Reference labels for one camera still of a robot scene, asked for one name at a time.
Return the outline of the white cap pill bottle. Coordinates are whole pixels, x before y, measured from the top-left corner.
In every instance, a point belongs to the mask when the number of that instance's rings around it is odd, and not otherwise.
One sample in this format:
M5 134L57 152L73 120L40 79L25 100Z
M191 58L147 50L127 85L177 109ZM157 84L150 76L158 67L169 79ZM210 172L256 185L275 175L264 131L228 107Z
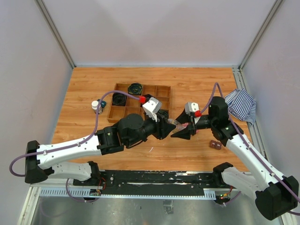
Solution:
M98 112L98 114L101 114L103 112L102 105L97 100L92 101L91 108L94 111L94 113Z

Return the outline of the pink pill organizer box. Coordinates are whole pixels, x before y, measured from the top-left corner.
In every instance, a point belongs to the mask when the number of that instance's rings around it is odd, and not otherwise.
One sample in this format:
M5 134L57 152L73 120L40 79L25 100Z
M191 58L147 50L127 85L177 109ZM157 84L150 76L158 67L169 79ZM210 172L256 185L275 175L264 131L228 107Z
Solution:
M183 124L183 126L184 126L185 128L186 128L188 125L189 125L188 123Z

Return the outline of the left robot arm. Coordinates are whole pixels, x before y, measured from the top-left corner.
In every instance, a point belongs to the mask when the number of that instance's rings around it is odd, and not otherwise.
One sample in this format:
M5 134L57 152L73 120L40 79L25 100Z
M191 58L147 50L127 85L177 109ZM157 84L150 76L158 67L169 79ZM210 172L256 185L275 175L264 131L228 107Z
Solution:
M117 153L146 142L150 135L162 140L175 128L163 117L144 120L139 114L132 113L92 136L53 145L30 141L26 148L25 182L40 183L51 176L86 181L94 186L100 181L97 164L88 162L80 165L71 163L71 159Z

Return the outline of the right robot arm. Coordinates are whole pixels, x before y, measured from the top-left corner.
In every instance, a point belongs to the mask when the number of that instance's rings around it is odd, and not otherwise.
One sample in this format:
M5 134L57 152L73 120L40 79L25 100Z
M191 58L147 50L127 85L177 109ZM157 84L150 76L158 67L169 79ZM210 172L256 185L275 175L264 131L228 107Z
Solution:
M243 130L230 118L224 98L212 97L207 115L199 111L197 103L188 102L176 121L187 126L172 137L189 140L197 130L209 128L213 136L233 152L251 173L246 175L230 163L220 164L213 169L215 186L222 188L230 185L238 189L255 202L259 212L268 220L292 212L298 206L298 181L293 176L283 175L256 150Z

